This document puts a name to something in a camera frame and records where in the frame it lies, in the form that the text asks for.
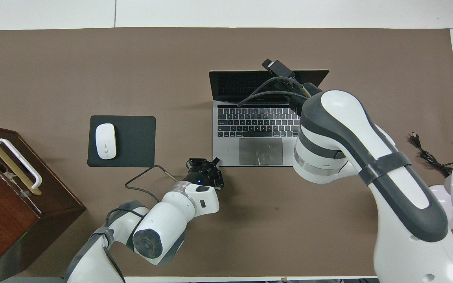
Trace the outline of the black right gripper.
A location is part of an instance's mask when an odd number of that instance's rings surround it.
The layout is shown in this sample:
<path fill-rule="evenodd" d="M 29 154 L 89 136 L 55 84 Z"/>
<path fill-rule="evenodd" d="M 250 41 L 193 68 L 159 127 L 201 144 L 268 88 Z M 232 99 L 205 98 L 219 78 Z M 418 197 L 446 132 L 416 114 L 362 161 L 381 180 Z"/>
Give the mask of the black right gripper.
<path fill-rule="evenodd" d="M 263 68 L 270 70 L 277 79 L 277 89 L 284 92 L 289 107 L 297 115 L 301 115 L 302 106 L 311 96 L 316 95 L 322 90 L 313 83 L 299 83 L 295 79 L 295 73 L 280 61 L 272 62 L 266 59 L 262 63 Z"/>

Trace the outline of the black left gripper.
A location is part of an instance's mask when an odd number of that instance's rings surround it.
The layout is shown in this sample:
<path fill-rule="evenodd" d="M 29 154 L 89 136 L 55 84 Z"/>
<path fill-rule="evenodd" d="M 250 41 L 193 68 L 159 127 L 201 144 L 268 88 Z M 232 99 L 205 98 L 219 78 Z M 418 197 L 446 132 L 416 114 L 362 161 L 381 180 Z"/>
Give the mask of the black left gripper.
<path fill-rule="evenodd" d="M 183 181 L 187 181 L 197 185 L 214 187 L 220 191 L 224 188 L 225 182 L 221 171 L 219 170 L 218 163 L 221 160 L 215 157 L 208 165 L 207 159 L 190 158 L 187 161 L 187 175 Z"/>

